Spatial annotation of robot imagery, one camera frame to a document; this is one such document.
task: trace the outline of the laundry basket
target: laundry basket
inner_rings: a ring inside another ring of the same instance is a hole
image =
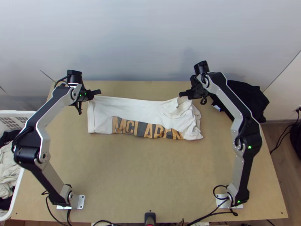
[[[25,126],[26,121],[35,113],[35,111],[0,111],[0,137],[5,131],[21,130]],[[11,206],[8,212],[0,217],[0,221],[5,221],[11,217],[12,209],[14,208],[15,200],[18,194],[19,186],[23,176],[24,168],[20,169],[17,184],[12,195]]]

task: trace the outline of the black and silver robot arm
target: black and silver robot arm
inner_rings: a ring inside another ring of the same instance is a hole
[[[201,104],[207,102],[207,96],[213,99],[213,105],[225,110],[233,121],[231,126],[232,148],[236,153],[233,177],[227,186],[228,206],[237,206],[247,202],[247,189],[254,156],[262,145],[259,123],[253,118],[249,108],[228,87],[227,79],[221,72],[210,72],[206,61],[194,66],[195,75],[190,78],[191,89],[179,93],[189,99],[201,99]]]
[[[50,164],[50,138],[45,128],[65,106],[73,105],[81,114],[81,103],[93,99],[100,90],[86,90],[82,73],[68,70],[67,83],[56,86],[52,97],[30,118],[23,130],[12,142],[14,160],[21,167],[30,170],[49,192],[52,204],[63,208],[82,209],[84,195],[76,195],[72,187],[64,184]]]

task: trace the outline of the black garment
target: black garment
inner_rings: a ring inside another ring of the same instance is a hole
[[[260,91],[259,86],[251,86],[248,83],[233,80],[228,80],[227,85],[250,109],[254,119],[256,119],[259,123],[266,122],[266,118],[263,116],[263,111],[270,102]],[[212,105],[219,106],[221,111],[226,111],[227,115],[234,120],[232,114],[229,113],[223,103],[216,98],[215,95],[212,96],[212,99]]]
[[[12,196],[8,197],[7,199],[0,198],[0,209],[2,210],[9,210],[9,207],[11,206]]]
[[[8,142],[12,141],[19,134],[19,132],[20,130],[4,132],[3,136],[0,138],[0,148],[5,146]],[[7,199],[0,198],[0,209],[9,210],[11,201],[12,201],[12,196],[8,197]]]
[[[8,142],[12,141],[19,133],[20,133],[20,130],[4,132],[2,137],[0,138],[0,148],[2,148]]]

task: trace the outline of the table top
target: table top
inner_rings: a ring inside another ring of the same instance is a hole
[[[87,89],[104,96],[164,101],[190,88],[190,82],[85,81]],[[144,213],[156,213],[157,222],[193,221],[216,207],[212,190],[232,178],[235,152],[231,147],[232,121],[223,112],[199,100],[201,140],[148,139],[128,134],[88,134],[87,105],[78,115],[65,107],[48,125],[54,169],[76,194],[85,195],[83,210],[71,211],[73,222],[109,220],[144,222]],[[286,218],[287,212],[269,150],[263,145],[255,156],[248,189],[250,199],[239,215],[221,214],[206,221]],[[53,221],[47,211],[44,188],[25,171],[12,219]],[[65,210],[50,206],[66,221]]]

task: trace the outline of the folded shirt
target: folded shirt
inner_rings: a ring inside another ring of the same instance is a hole
[[[95,96],[88,103],[88,133],[198,140],[201,114],[187,97],[146,101]]]

